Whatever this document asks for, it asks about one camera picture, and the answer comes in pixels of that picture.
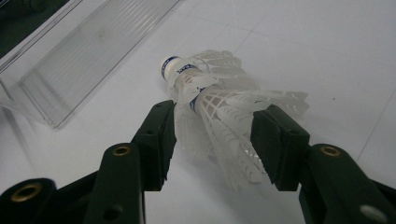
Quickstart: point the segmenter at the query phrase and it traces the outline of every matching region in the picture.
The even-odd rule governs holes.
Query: white floor
[[[161,60],[205,49],[234,53],[263,89],[308,92],[311,144],[345,149],[396,188],[395,1],[182,0],[62,129],[2,111],[0,192],[97,170],[105,149],[130,141],[167,99]],[[148,223],[304,223],[297,193],[269,183],[234,192],[216,164],[179,146],[163,191],[146,197]]]

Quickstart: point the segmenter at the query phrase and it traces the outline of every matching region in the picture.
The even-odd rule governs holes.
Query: brass screw hole
[[[114,156],[125,156],[126,154],[130,153],[131,149],[128,147],[117,147],[113,149]]]
[[[321,147],[320,151],[324,154],[332,157],[339,157],[341,155],[340,150],[334,147]]]
[[[34,198],[42,189],[40,183],[27,184],[11,195],[11,201],[14,203],[26,202]]]

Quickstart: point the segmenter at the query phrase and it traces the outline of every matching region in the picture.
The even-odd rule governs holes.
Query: clear plastic container
[[[58,127],[178,0],[107,0],[25,74],[0,74],[0,104]]]
[[[45,35],[52,27],[54,27],[61,19],[63,19],[73,8],[75,8],[82,0],[69,0],[64,6],[57,10],[50,18],[44,21],[35,31],[29,34],[22,42],[8,52],[0,59],[0,74],[4,72],[10,65],[18,60],[21,55],[33,46],[43,35]]]

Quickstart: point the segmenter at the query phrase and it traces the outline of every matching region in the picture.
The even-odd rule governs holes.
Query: shuttlecock
[[[161,72],[169,97],[177,102],[177,140],[195,156],[216,157],[234,189],[265,176],[250,143],[253,112],[275,104],[299,117],[308,108],[304,92],[260,90],[229,51],[170,57]]]

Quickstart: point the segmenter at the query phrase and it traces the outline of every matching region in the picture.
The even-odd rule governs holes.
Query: blue band
[[[182,73],[183,71],[185,71],[185,70],[187,70],[189,68],[197,68],[197,67],[195,65],[192,65],[192,64],[186,64],[183,67],[181,67],[180,69],[178,69],[177,72],[180,74],[180,73]]]
[[[176,58],[179,58],[179,57],[177,57],[177,56],[170,57],[163,63],[163,68],[161,69],[161,75],[163,75],[163,79],[165,79],[165,68],[166,68],[166,65],[168,65],[172,60],[174,60]]]
[[[201,94],[201,92],[202,92],[204,89],[206,89],[206,88],[201,88],[201,89],[199,89],[199,94]],[[198,99],[199,94],[198,94],[197,96],[195,96],[195,98],[192,99],[192,100],[190,101],[190,108],[191,108],[192,111],[194,111],[194,113],[196,113],[196,112],[195,112],[195,103],[196,103],[196,101],[197,101],[197,99]]]

